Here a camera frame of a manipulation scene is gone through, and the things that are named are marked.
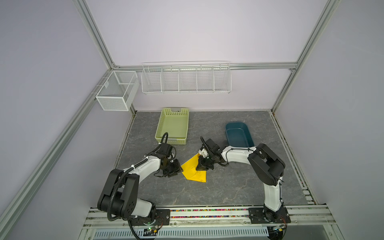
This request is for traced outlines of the yellow paper napkin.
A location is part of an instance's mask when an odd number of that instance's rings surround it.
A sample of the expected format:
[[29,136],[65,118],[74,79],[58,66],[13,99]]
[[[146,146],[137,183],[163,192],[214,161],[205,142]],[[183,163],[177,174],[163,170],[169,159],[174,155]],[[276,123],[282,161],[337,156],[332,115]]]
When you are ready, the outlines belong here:
[[186,161],[184,164],[181,165],[183,169],[182,174],[184,175],[186,180],[206,183],[207,172],[196,170],[196,167],[198,166],[198,163],[199,163],[199,156],[200,154],[196,154],[191,159],[189,159],[188,161]]

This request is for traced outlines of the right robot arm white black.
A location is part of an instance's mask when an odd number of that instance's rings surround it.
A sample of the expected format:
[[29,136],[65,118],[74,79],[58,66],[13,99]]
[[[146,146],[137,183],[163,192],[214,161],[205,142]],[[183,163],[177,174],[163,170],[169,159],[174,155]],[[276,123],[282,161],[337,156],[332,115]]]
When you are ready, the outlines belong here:
[[282,199],[282,182],[286,164],[266,144],[256,147],[227,146],[222,149],[212,139],[200,137],[197,171],[213,170],[215,164],[226,167],[229,163],[242,163],[252,167],[264,186],[264,205],[262,210],[251,210],[251,219],[267,223],[290,223],[288,210]]

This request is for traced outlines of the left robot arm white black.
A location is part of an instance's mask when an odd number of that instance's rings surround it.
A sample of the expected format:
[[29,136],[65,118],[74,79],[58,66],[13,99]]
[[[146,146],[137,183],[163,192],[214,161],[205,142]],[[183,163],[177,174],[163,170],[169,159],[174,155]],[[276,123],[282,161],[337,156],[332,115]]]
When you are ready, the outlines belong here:
[[170,178],[183,171],[176,159],[177,151],[168,143],[168,136],[168,133],[163,134],[158,146],[139,163],[109,173],[97,204],[97,209],[107,214],[108,221],[139,219],[144,224],[156,222],[156,204],[138,198],[138,191],[139,184],[151,174]]

